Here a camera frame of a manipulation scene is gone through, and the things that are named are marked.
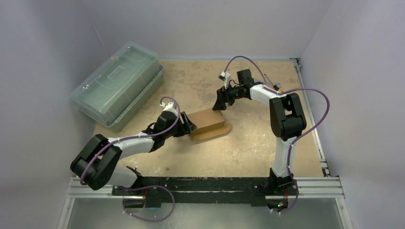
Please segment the yellow black screwdriver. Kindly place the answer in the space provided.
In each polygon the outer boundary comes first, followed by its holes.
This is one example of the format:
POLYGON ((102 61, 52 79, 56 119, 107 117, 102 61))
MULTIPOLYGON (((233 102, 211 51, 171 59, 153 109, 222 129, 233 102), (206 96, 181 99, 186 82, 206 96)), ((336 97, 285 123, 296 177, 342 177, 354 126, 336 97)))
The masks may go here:
POLYGON ((264 74, 264 77, 265 77, 265 79, 266 79, 266 83, 269 84, 269 85, 271 85, 271 87, 272 87, 274 90, 276 90, 276 91, 278 91, 278 92, 280 92, 280 93, 283 92, 283 91, 281 90, 281 88, 279 87, 279 85, 278 85, 277 83, 274 83, 274 82, 268 77, 267 74, 264 74))

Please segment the brown cardboard box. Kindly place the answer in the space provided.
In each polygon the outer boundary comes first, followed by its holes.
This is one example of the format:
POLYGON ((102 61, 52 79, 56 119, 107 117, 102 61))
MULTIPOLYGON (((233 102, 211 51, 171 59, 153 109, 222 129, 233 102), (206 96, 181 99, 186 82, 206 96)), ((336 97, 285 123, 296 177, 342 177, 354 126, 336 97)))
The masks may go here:
POLYGON ((213 111, 211 108, 191 113, 188 118, 196 125, 196 129, 189 134, 194 142, 225 135, 232 127, 230 123, 225 123, 221 111, 213 111))

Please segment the aluminium frame rail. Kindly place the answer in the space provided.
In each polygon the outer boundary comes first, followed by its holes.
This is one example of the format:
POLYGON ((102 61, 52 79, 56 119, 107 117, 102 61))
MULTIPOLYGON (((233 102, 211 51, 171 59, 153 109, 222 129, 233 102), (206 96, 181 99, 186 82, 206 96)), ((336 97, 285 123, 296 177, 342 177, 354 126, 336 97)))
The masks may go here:
POLYGON ((113 196, 111 186, 93 191, 71 178, 65 196, 58 229, 147 229, 155 223, 147 223, 126 214, 123 196, 113 196))

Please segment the clear plastic storage box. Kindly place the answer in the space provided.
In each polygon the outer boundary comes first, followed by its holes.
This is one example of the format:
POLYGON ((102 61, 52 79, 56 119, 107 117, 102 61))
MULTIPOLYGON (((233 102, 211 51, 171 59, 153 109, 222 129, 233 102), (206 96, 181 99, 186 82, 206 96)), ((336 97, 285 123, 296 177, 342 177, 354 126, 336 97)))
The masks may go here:
POLYGON ((81 112, 117 133, 163 81, 158 54, 128 42, 85 79, 71 98, 81 112))

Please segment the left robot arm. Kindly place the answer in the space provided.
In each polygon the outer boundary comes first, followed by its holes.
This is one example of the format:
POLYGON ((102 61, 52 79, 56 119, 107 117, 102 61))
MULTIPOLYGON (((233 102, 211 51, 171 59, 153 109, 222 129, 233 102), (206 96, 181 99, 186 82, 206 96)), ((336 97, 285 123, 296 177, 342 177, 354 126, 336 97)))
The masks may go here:
POLYGON ((118 161, 140 153, 154 152, 170 137, 192 133, 197 126, 185 112, 163 111, 157 121, 140 133, 122 138, 93 136, 70 164, 82 185, 99 190, 105 185, 121 186, 130 194, 142 190, 140 173, 132 167, 119 167, 118 161))

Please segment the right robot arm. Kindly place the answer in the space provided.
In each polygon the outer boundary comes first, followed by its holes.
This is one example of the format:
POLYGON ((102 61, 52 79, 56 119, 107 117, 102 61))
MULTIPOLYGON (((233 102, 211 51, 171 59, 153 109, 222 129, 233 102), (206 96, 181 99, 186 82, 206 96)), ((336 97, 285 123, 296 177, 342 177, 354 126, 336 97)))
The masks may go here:
POLYGON ((270 126, 277 138, 275 161, 270 169, 265 188, 280 194, 293 184, 291 157, 294 143, 306 129, 307 123, 302 104, 296 93, 283 94, 270 89, 263 82, 256 81, 249 69, 237 72, 238 83, 230 85, 231 75, 221 72, 218 76, 224 85, 216 91, 214 111, 224 111, 237 99, 246 98, 269 107, 270 126))

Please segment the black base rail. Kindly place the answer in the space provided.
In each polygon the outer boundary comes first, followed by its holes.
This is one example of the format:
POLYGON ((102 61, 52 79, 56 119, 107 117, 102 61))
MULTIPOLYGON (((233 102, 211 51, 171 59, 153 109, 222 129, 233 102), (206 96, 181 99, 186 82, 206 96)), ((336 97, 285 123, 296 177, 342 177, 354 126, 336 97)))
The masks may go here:
POLYGON ((249 204, 284 211, 299 195, 293 184, 275 191, 265 188, 268 177, 144 177, 140 175, 131 188, 113 186, 113 195, 128 199, 140 197, 147 208, 163 203, 249 204))

